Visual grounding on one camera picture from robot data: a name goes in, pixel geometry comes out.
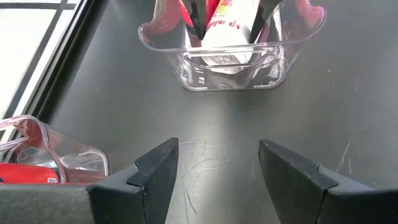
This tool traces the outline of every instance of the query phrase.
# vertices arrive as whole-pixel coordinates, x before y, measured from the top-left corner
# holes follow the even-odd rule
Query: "clear plastic container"
[[[60,134],[34,117],[0,121],[0,131],[10,128],[22,137],[0,144],[0,164],[49,167],[56,170],[61,184],[89,184],[109,175],[103,151]]]
[[[177,4],[177,0],[157,0],[153,20],[142,24],[138,34],[148,49],[166,57],[172,73],[192,91],[277,87],[285,80],[303,44],[326,19],[326,10],[311,6],[307,0],[284,0],[267,20],[255,44],[207,49],[191,34]],[[245,64],[207,65],[202,59],[228,59],[231,54],[248,52],[252,56]]]

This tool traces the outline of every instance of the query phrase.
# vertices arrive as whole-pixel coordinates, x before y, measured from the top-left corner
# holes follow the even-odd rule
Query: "clear plastic bin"
[[[324,24],[326,10],[307,0],[284,0],[274,10],[255,44],[201,47],[178,9],[178,0],[157,0],[151,22],[138,33],[150,50],[162,53],[183,87],[192,91],[269,89],[280,85],[303,44]],[[245,64],[207,65],[203,56],[227,58],[252,53]],[[225,71],[238,71],[233,74]]]
[[[59,176],[59,182],[55,179],[49,182],[52,184],[89,184],[109,175],[103,151],[60,134],[34,117],[16,116],[0,121],[0,131],[10,128],[22,137],[0,144],[0,164],[52,168]]]

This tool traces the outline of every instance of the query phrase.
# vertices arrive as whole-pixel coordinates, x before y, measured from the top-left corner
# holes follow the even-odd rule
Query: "dark gray surface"
[[[98,26],[48,122],[106,151],[114,170],[180,138],[167,223],[278,223],[257,161],[261,138],[371,187],[398,186],[398,1],[313,1],[326,24],[284,84],[218,93],[180,87],[137,37],[149,7],[127,2],[91,18]]]

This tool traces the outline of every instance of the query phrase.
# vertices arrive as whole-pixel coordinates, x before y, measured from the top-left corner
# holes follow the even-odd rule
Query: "white toothpaste tube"
[[[206,29],[202,47],[247,45],[256,18],[260,0],[221,0]],[[242,52],[207,55],[202,59],[208,65],[236,65],[234,68],[212,68],[214,72],[235,74],[242,70],[239,64],[248,63],[252,53]]]

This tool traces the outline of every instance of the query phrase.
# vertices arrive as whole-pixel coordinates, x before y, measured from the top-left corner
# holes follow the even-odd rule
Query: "gray tabletop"
[[[114,171],[170,137],[167,223],[279,223],[257,161],[273,140],[378,189],[398,185],[398,1],[317,0],[328,18],[274,90],[194,93],[137,36],[145,1],[109,1],[47,122],[106,151]]]

